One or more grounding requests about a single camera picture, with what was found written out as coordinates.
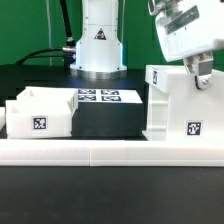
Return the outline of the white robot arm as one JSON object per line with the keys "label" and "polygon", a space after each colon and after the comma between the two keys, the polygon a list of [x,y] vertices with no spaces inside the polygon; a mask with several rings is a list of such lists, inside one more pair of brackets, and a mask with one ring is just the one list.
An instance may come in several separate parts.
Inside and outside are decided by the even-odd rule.
{"label": "white robot arm", "polygon": [[[82,36],[73,70],[94,78],[124,70],[117,37],[118,0],[82,0]],[[211,85],[213,52],[224,49],[224,0],[148,0],[166,61],[182,60],[195,85]]]}

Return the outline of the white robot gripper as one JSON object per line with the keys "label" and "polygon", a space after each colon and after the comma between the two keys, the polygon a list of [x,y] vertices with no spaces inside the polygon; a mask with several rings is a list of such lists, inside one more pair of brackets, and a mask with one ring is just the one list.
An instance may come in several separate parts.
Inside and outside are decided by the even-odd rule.
{"label": "white robot gripper", "polygon": [[224,49],[224,0],[176,0],[154,17],[165,60],[185,58],[196,88],[210,87],[214,58],[208,51]]}

